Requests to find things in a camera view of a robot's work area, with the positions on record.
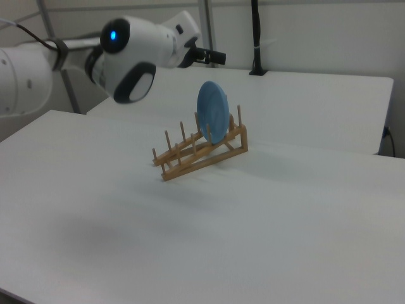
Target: black cable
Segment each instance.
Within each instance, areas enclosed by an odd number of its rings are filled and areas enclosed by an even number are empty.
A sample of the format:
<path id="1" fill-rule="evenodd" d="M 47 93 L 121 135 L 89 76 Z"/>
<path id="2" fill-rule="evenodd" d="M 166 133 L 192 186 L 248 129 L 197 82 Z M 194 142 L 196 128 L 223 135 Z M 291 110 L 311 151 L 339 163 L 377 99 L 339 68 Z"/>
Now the black cable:
<path id="1" fill-rule="evenodd" d="M 391 139 L 391 144 L 392 144 L 392 156 L 393 156 L 393 157 L 396 157 L 396 156 L 395 156 L 394 139 L 392 138 L 392 134 L 391 134 L 391 132 L 390 132 L 389 129 L 387 130 L 387 135 L 388 135 L 388 136 L 390 137 L 390 139 Z"/>
<path id="2" fill-rule="evenodd" d="M 259 17 L 259 15 L 258 15 L 258 20 L 259 20 L 259 29 L 258 29 L 258 32 L 259 32 L 259 41 L 260 41 L 260 36 L 261 36 L 261 25 L 260 25 L 260 17 Z M 252 62 L 252 70 L 254 70 L 254 67 L 256 66 L 256 60 L 255 60 L 255 58 L 253 58 L 253 62 Z"/>
<path id="3" fill-rule="evenodd" d="M 26 27 L 22 26 L 21 24 L 16 23 L 15 25 L 16 27 L 18 27 L 19 29 L 22 29 L 24 32 L 26 32 L 29 36 L 31 36 L 32 38 L 34 38 L 36 41 L 38 41 L 39 43 L 41 43 L 45 48 L 50 49 L 52 51 L 56 51 L 58 52 L 58 48 L 50 46 L 48 43 L 46 43 L 45 41 L 43 41 L 41 38 L 39 38 L 38 36 L 36 36 L 33 32 L 31 32 L 29 29 L 27 29 Z"/>

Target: blue plate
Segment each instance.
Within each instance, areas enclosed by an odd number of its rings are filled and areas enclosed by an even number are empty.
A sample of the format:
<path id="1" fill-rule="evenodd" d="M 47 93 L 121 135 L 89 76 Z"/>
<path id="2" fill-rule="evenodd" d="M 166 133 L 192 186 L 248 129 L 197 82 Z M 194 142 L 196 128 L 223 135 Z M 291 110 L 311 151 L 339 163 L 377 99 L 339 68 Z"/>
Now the blue plate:
<path id="1" fill-rule="evenodd" d="M 212 81 L 205 82 L 198 93 L 197 115 L 201 132 L 208 140 L 207 124 L 211 131 L 211 142 L 220 142 L 229 126 L 229 105 L 222 88 Z"/>

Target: white surface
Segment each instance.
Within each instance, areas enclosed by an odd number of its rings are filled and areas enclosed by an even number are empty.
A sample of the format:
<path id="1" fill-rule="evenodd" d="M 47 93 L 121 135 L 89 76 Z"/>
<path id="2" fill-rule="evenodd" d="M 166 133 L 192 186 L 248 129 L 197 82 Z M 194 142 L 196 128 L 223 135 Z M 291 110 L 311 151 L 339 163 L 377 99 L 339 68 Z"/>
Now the white surface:
<path id="1" fill-rule="evenodd" d="M 198 92 L 207 80 L 223 88 L 235 119 L 241 105 L 250 139 L 378 152 L 392 88 L 392 79 L 381 77 L 282 72 L 253 77 L 246 70 L 158 69 L 141 101 L 107 99 L 88 115 L 162 128 L 177 128 L 183 120 L 192 127 Z"/>
<path id="2" fill-rule="evenodd" d="M 405 158 L 405 3 L 331 1 L 260 5 L 261 39 L 277 40 L 261 50 L 262 64 L 274 71 L 393 78 L 387 125 L 395 139 L 397 156 Z M 243 2 L 245 6 L 213 4 L 216 47 L 227 54 L 227 67 L 251 68 L 250 1 L 235 2 Z M 277 2 L 299 3 L 300 0 Z M 390 149 L 385 152 L 391 155 Z"/>
<path id="3" fill-rule="evenodd" d="M 164 146 L 160 127 L 55 111 L 0 143 L 0 288 L 43 304 L 403 301 L 404 160 L 250 140 L 162 182 Z"/>

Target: wooden peg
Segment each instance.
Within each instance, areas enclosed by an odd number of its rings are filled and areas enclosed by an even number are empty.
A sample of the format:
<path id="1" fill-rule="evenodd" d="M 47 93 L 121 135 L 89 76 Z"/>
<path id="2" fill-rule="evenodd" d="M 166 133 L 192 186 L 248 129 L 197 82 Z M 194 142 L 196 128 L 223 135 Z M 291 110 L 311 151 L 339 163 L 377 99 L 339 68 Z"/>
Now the wooden peg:
<path id="1" fill-rule="evenodd" d="M 228 147 L 229 151 L 234 150 L 234 147 L 229 142 L 226 142 L 225 145 Z"/>
<path id="2" fill-rule="evenodd" d="M 167 130 L 165 131 L 165 134 L 166 134 L 167 146 L 169 147 L 169 151 L 170 151 L 170 150 L 171 150 L 171 146 L 170 146 L 169 133 L 167 133 Z"/>
<path id="3" fill-rule="evenodd" d="M 199 121 L 198 121 L 198 114 L 197 114 L 197 112 L 194 112 L 194 116 L 195 116 L 195 118 L 196 118 L 197 130 L 198 130 L 198 132 L 200 132 L 200 123 L 199 123 Z"/>
<path id="4" fill-rule="evenodd" d="M 176 144 L 176 155 L 177 155 L 178 165 L 181 166 L 182 165 L 182 159 L 180 158 L 180 151 L 178 150 L 178 144 Z"/>
<path id="5" fill-rule="evenodd" d="M 239 119 L 239 127 L 242 125 L 242 115 L 240 114 L 240 105 L 238 105 L 238 119 Z"/>
<path id="6" fill-rule="evenodd" d="M 196 142 L 194 140 L 194 134 L 191 134 L 191 143 L 192 143 L 192 152 L 194 153 L 194 155 L 196 155 L 197 150 L 196 150 Z"/>
<path id="7" fill-rule="evenodd" d="M 246 132 L 246 127 L 245 126 L 243 126 L 242 132 L 240 133 L 240 141 L 241 141 L 241 144 L 242 144 L 242 148 L 247 151 L 248 150 L 248 147 L 247 147 L 247 132 Z"/>
<path id="8" fill-rule="evenodd" d="M 154 148 L 152 149 L 152 152 L 153 152 L 153 157 L 154 157 L 154 159 L 157 160 L 158 157 L 156 156 L 156 150 L 155 150 Z"/>
<path id="9" fill-rule="evenodd" d="M 234 130 L 234 116 L 232 114 L 229 114 L 229 132 Z"/>
<path id="10" fill-rule="evenodd" d="M 182 130 L 182 135 L 183 135 L 183 143 L 185 142 L 185 134 L 184 134 L 184 126 L 183 126 L 183 122 L 180 122 L 180 128 Z"/>
<path id="11" fill-rule="evenodd" d="M 209 144 L 211 144 L 212 143 L 211 130 L 209 129 L 209 124 L 208 123 L 207 123 L 207 134 L 208 134 L 208 142 L 209 142 Z"/>

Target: power cord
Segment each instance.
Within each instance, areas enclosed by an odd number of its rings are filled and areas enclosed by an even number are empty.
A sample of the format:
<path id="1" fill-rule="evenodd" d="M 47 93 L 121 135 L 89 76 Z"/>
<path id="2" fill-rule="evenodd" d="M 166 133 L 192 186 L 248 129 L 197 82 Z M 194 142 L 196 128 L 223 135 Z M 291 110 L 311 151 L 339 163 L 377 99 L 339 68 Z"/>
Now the power cord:
<path id="1" fill-rule="evenodd" d="M 53 47 L 51 45 L 49 45 L 48 43 L 46 43 L 45 41 L 43 41 L 41 38 L 39 38 L 38 36 L 36 36 L 33 32 L 31 32 L 29 29 L 27 29 L 26 27 L 24 27 L 23 25 L 16 23 L 14 21 L 11 20 L 7 20 L 4 18 L 0 18 L 0 22 L 4 22 L 7 23 L 9 25 L 12 25 L 14 27 L 18 27 L 19 29 L 22 29 L 24 32 L 26 32 L 29 36 L 31 36 L 32 38 L 34 38 L 36 41 L 38 41 L 39 43 L 41 43 L 45 48 L 50 49 L 52 51 L 56 51 L 58 52 L 58 48 Z"/>
<path id="2" fill-rule="evenodd" d="M 395 156 L 394 139 L 392 138 L 392 134 L 391 134 L 391 131 L 390 131 L 390 127 L 384 127 L 384 130 L 382 131 L 382 138 L 384 139 L 384 138 L 386 138 L 387 136 L 389 136 L 390 139 L 391 139 L 392 156 L 393 156 L 393 157 L 396 157 L 396 156 Z"/>

